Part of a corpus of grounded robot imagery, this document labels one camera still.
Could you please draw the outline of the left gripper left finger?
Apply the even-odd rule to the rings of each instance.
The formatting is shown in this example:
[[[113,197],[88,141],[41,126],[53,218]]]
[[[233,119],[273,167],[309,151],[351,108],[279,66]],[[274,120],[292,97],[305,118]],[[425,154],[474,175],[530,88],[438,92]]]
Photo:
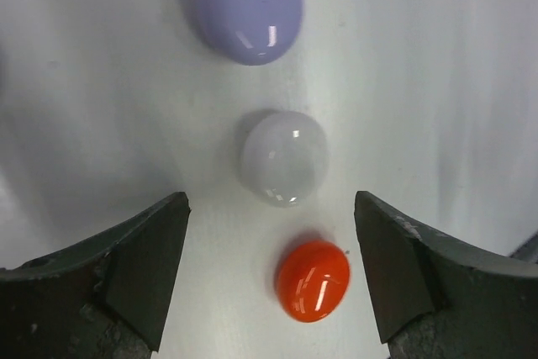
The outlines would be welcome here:
[[[108,230],[1,270],[3,358],[159,351],[191,213],[173,193]]]

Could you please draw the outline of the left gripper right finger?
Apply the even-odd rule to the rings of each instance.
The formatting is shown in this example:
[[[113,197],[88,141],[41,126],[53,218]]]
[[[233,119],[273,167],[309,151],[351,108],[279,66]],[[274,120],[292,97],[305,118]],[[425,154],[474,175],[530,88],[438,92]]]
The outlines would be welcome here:
[[[392,358],[534,358],[537,239],[501,256],[367,191],[356,237],[380,340]]]

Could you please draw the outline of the purple earbud case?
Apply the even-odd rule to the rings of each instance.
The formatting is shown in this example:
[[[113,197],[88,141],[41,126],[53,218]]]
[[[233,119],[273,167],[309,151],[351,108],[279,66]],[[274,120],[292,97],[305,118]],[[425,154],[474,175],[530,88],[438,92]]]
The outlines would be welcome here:
[[[303,0],[181,0],[193,33],[211,50],[243,66],[263,66],[294,45]]]

